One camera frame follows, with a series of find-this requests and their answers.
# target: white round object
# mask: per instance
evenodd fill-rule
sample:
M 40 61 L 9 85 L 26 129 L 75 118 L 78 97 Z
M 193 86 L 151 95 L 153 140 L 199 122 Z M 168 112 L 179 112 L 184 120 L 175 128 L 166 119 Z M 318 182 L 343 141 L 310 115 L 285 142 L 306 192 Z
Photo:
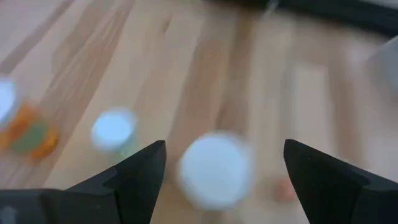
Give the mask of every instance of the white round object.
M 4 129 L 16 113 L 17 90 L 7 77 L 0 77 L 0 130 Z
M 117 151 L 131 139 L 136 120 L 126 108 L 103 112 L 91 129 L 93 145 L 100 151 Z
M 241 200 L 251 184 L 249 148 L 226 132 L 198 138 L 180 161 L 178 181 L 198 207 L 222 210 Z

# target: white bottle cap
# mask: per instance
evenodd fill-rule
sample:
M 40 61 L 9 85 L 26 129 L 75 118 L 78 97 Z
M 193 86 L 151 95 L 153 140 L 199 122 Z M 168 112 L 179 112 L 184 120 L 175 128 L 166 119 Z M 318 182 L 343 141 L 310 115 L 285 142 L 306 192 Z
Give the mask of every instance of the white bottle cap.
M 233 207 L 251 185 L 249 148 L 238 136 L 220 132 L 198 138 L 180 161 L 178 181 L 197 207 Z
M 91 129 L 91 140 L 100 151 L 117 151 L 132 138 L 137 119 L 127 108 L 101 113 Z
M 7 77 L 0 77 L 0 131 L 14 118 L 18 106 L 15 84 Z

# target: wood grain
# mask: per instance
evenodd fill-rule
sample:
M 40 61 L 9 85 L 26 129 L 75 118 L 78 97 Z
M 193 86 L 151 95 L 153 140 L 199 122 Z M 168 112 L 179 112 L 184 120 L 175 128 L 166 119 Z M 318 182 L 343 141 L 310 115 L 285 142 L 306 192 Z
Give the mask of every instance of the wood grain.
M 377 34 L 199 0 L 5 0 L 0 29 L 0 73 L 62 133 L 40 164 L 1 154 L 2 188 L 65 189 L 113 165 L 90 129 L 115 106 L 139 118 L 135 150 L 167 143 L 152 223 L 307 223 L 298 202 L 274 200 L 286 138 L 398 180 L 397 106 L 365 63 L 386 41 Z M 242 202 L 208 213 L 174 173 L 192 141 L 217 129 L 246 139 L 256 173 Z

